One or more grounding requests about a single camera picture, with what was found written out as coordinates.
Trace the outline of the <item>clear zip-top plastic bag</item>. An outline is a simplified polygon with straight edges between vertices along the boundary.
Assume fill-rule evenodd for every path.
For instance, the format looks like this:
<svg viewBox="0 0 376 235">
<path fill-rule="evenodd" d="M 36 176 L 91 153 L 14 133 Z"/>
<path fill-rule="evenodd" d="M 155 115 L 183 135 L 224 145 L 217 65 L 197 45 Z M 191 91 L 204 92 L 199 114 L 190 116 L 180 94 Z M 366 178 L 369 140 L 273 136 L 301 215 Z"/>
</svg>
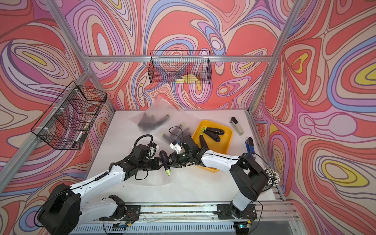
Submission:
<svg viewBox="0 0 376 235">
<path fill-rule="evenodd" d="M 160 100 L 156 101 L 155 103 L 153 103 L 147 110 L 142 111 L 141 113 L 132 117 L 130 119 L 130 121 L 132 123 L 136 124 L 137 127 L 138 127 L 138 123 L 140 122 L 144 113 L 146 113 L 147 115 L 153 115 L 155 117 L 155 122 L 156 122 L 167 114 L 170 114 L 169 120 L 171 120 L 172 117 L 175 114 L 178 113 L 178 110 L 171 103 L 169 103 L 166 99 L 160 99 Z M 160 128 L 161 126 L 159 126 L 159 127 L 153 126 L 153 128 L 149 131 L 143 131 L 139 127 L 138 128 L 143 133 L 151 133 L 151 132 L 157 130 L 158 128 Z"/>
</svg>

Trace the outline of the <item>aluminium frame post right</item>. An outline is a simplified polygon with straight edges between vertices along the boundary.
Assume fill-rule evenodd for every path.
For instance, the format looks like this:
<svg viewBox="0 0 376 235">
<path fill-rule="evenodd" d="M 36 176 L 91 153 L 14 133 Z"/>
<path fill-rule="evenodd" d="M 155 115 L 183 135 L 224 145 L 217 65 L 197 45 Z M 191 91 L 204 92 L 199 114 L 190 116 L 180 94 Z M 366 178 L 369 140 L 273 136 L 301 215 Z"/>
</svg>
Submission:
<svg viewBox="0 0 376 235">
<path fill-rule="evenodd" d="M 257 106 L 257 102 L 261 99 L 263 89 L 265 88 L 268 79 L 272 76 L 272 71 L 277 65 L 279 55 L 282 52 L 283 46 L 286 43 L 305 3 L 306 1 L 294 1 L 291 11 L 287 17 L 286 23 L 281 31 L 280 37 L 278 38 L 276 46 L 271 54 L 271 61 L 265 67 L 264 73 L 259 80 L 257 89 L 254 92 L 248 108 L 248 114 L 252 113 L 252 111 Z"/>
</svg>

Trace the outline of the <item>purple eggplant in tray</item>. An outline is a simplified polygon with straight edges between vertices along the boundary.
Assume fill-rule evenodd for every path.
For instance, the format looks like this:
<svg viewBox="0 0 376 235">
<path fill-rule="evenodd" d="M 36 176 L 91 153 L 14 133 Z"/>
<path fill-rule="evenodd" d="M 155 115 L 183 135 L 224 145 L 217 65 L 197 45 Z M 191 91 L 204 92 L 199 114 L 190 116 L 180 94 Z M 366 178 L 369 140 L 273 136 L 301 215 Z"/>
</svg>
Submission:
<svg viewBox="0 0 376 235">
<path fill-rule="evenodd" d="M 203 133 L 206 134 L 207 136 L 209 136 L 212 140 L 214 140 L 217 143 L 219 143 L 221 141 L 220 137 L 217 134 L 215 134 L 211 131 L 204 130 Z"/>
<path fill-rule="evenodd" d="M 199 135 L 199 141 L 202 148 L 209 148 L 202 134 Z"/>
<path fill-rule="evenodd" d="M 219 128 L 213 128 L 213 127 L 204 127 L 203 128 L 205 131 L 212 132 L 218 136 L 224 135 L 225 131 Z"/>
</svg>

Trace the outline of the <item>yellow cloth in basket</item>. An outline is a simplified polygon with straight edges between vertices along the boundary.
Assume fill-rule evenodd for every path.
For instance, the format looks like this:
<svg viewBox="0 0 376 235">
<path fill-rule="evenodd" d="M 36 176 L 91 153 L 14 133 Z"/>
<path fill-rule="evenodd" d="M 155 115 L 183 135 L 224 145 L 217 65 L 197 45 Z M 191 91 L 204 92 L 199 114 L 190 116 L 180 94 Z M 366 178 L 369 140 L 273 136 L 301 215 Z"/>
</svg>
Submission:
<svg viewBox="0 0 376 235">
<path fill-rule="evenodd" d="M 198 81 L 198 78 L 192 73 L 184 75 L 179 79 L 175 79 L 176 84 L 191 84 L 191 83 L 196 83 L 197 81 Z"/>
</svg>

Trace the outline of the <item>aluminium frame post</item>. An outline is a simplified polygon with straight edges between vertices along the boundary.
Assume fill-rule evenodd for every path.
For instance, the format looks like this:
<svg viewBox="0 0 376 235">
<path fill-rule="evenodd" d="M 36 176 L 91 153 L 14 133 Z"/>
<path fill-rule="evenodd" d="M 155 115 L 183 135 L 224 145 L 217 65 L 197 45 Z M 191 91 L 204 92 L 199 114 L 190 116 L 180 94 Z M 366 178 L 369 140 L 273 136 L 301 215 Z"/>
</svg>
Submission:
<svg viewBox="0 0 376 235">
<path fill-rule="evenodd" d="M 306 1 L 294 1 L 291 11 L 287 17 L 286 23 L 281 31 L 280 37 L 278 38 L 276 46 L 271 54 L 271 61 L 265 67 L 264 73 L 259 80 L 257 89 L 254 92 L 248 108 L 248 114 L 252 113 L 252 111 L 257 106 L 257 102 L 261 99 L 263 89 L 265 88 L 268 79 L 272 76 L 272 71 L 277 65 L 279 55 L 282 52 L 283 46 L 286 43 L 305 3 Z"/>
<path fill-rule="evenodd" d="M 58 178 L 81 179 L 99 147 L 113 108 L 105 103 L 91 130 L 68 127 L 68 113 L 88 92 L 102 88 L 94 67 L 81 63 L 90 51 L 102 52 L 105 41 L 99 1 L 57 1 L 75 44 L 45 1 L 1 2 L 1 166 L 29 137 L 36 148 L 1 193 L 25 197 Z"/>
</svg>

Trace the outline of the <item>aluminium horizontal back bar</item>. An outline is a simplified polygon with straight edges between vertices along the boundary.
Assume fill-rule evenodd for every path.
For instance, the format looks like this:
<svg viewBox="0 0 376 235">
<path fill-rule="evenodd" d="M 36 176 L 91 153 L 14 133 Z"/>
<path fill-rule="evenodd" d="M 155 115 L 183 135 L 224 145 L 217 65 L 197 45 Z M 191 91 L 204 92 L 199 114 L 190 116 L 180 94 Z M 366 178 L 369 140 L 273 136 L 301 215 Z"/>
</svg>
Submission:
<svg viewBox="0 0 376 235">
<path fill-rule="evenodd" d="M 241 55 L 241 56 L 232 56 L 232 55 L 223 55 L 223 56 L 147 56 L 147 55 L 87 55 L 84 56 L 84 59 L 87 62 L 149 62 L 152 58 L 162 59 L 162 58 L 172 58 L 174 60 L 188 60 L 199 58 L 204 59 L 208 58 L 211 62 L 271 62 L 272 56 L 265 55 Z"/>
</svg>

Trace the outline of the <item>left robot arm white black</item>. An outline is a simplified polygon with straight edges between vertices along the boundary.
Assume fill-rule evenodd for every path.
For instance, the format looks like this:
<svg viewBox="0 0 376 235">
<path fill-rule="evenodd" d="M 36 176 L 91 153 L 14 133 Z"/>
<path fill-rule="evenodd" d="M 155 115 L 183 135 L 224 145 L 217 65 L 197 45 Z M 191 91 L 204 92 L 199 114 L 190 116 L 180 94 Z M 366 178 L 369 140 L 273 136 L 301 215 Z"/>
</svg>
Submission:
<svg viewBox="0 0 376 235">
<path fill-rule="evenodd" d="M 37 221 L 51 235 L 68 235 L 76 226 L 103 217 L 123 220 L 130 216 L 131 221 L 136 221 L 136 216 L 128 212 L 126 203 L 119 196 L 110 195 L 94 203 L 90 200 L 111 186 L 136 176 L 139 171 L 158 170 L 160 165 L 154 159 L 157 150 L 155 143 L 134 146 L 128 156 L 111 163 L 103 173 L 70 186 L 56 186 L 36 214 Z"/>
</svg>

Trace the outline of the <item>aluminium frame post left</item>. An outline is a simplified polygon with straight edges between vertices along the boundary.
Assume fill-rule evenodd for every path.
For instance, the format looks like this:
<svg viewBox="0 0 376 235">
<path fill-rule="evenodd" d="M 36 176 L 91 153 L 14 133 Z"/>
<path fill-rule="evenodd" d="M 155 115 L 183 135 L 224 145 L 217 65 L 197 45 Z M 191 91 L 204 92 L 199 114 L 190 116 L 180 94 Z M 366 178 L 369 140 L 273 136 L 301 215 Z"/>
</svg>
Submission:
<svg viewBox="0 0 376 235">
<path fill-rule="evenodd" d="M 36 148 L 1 193 L 25 197 L 58 178 L 81 179 L 99 147 L 113 108 L 105 103 L 91 130 L 68 127 L 68 113 L 88 92 L 102 88 L 94 67 L 81 63 L 90 51 L 102 52 L 105 41 L 99 1 L 57 1 L 75 44 L 45 1 L 1 2 L 1 166 L 29 137 Z"/>
</svg>

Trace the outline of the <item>blue black tool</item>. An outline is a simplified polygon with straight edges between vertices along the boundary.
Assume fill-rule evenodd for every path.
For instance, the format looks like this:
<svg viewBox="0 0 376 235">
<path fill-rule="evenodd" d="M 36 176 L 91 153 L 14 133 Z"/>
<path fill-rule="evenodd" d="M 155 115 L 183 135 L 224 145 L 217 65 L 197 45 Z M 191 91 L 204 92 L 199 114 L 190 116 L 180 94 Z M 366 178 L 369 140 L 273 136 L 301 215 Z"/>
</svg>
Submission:
<svg viewBox="0 0 376 235">
<path fill-rule="evenodd" d="M 252 155 L 255 153 L 253 138 L 249 137 L 246 141 L 247 152 Z"/>
</svg>

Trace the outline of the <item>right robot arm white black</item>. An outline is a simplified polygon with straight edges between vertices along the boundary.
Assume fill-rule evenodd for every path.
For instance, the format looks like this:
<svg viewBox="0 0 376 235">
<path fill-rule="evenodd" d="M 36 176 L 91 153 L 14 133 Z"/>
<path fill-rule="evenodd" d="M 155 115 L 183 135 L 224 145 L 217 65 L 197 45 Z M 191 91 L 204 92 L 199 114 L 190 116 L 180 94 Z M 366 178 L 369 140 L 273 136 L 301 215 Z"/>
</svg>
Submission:
<svg viewBox="0 0 376 235">
<path fill-rule="evenodd" d="M 267 184 L 270 176 L 257 161 L 249 154 L 230 156 L 215 152 L 208 148 L 205 141 L 197 145 L 191 136 L 179 142 L 170 144 L 173 152 L 167 156 L 160 152 L 162 164 L 167 172 L 172 167 L 186 167 L 199 165 L 211 167 L 224 172 L 229 172 L 233 177 L 239 191 L 230 203 L 230 208 L 235 212 L 243 212 L 248 205 L 255 202 Z"/>
</svg>

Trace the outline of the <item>grey black stapler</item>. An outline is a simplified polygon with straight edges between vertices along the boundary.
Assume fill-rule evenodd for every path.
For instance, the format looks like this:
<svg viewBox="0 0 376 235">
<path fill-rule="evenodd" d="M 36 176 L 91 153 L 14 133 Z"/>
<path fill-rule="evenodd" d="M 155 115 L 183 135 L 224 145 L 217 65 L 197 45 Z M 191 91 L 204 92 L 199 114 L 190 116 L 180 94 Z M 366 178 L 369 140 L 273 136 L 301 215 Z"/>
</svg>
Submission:
<svg viewBox="0 0 376 235">
<path fill-rule="evenodd" d="M 244 134 L 244 131 L 238 122 L 238 120 L 235 117 L 231 117 L 229 121 L 230 125 L 233 127 L 233 129 L 240 135 L 242 136 Z"/>
</svg>

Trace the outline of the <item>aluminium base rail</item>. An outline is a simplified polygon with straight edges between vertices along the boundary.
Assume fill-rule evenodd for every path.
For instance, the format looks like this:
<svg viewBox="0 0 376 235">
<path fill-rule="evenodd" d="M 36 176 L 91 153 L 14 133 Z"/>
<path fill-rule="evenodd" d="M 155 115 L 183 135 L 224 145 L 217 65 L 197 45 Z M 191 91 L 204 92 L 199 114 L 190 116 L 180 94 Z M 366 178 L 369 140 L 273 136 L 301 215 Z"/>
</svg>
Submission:
<svg viewBox="0 0 376 235">
<path fill-rule="evenodd" d="M 295 207 L 284 201 L 255 203 L 245 219 L 219 219 L 218 202 L 144 203 L 138 220 L 93 220 L 77 226 L 73 235 L 304 235 Z"/>
</svg>

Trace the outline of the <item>yellow plastic tray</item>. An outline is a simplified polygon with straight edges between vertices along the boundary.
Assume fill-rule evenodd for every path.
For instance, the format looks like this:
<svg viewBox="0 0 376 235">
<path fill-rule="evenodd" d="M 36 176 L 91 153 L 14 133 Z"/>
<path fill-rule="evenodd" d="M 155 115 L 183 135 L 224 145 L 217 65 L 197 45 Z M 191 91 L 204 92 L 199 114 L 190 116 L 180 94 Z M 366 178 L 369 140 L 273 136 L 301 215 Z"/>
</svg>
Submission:
<svg viewBox="0 0 376 235">
<path fill-rule="evenodd" d="M 233 131 L 230 127 L 210 121 L 210 120 L 203 120 L 199 123 L 197 129 L 195 130 L 194 134 L 192 135 L 192 139 L 194 142 L 201 147 L 199 136 L 201 134 L 201 130 L 203 127 L 211 127 L 211 128 L 217 128 L 224 131 L 223 135 L 218 135 L 220 137 L 220 142 L 214 141 L 212 138 L 210 138 L 208 135 L 203 134 L 203 137 L 209 147 L 210 150 L 220 153 L 220 154 L 226 154 L 230 148 L 230 144 L 232 141 Z"/>
</svg>

